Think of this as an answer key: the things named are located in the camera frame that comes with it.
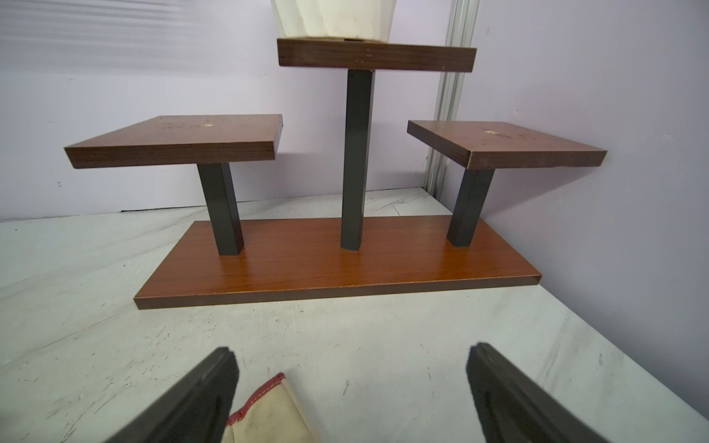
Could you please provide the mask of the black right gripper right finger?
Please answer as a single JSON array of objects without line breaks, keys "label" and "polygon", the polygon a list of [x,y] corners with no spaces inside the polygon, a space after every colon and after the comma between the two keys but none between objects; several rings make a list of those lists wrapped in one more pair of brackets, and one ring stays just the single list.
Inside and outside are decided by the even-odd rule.
[{"label": "black right gripper right finger", "polygon": [[466,374],[487,442],[604,442],[488,343],[471,347]]}]

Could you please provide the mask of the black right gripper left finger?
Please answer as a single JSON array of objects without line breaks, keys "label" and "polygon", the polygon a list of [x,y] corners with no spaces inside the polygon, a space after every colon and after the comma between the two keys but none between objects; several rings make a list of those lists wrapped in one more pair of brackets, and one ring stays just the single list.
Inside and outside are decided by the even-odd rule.
[{"label": "black right gripper left finger", "polygon": [[236,394],[236,355],[219,347],[110,442],[220,442]]}]

